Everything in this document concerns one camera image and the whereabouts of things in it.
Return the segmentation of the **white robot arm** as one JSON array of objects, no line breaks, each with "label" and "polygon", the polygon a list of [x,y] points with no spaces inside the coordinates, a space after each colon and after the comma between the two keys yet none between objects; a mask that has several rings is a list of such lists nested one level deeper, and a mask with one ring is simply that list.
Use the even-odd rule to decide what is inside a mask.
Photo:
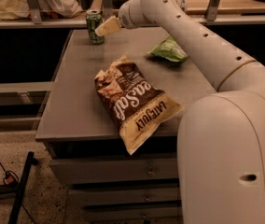
[{"label": "white robot arm", "polygon": [[158,25],[215,89],[179,125],[184,224],[265,224],[265,66],[189,17],[183,4],[130,0],[96,33]]}]

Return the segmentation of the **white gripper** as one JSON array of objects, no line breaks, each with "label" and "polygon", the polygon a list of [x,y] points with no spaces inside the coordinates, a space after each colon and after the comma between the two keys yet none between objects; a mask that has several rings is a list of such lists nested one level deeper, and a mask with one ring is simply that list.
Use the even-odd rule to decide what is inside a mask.
[{"label": "white gripper", "polygon": [[125,2],[119,9],[119,19],[116,16],[111,16],[95,29],[95,33],[98,36],[114,34],[121,30],[121,24],[127,29],[151,25],[151,22],[143,14],[140,0]]}]

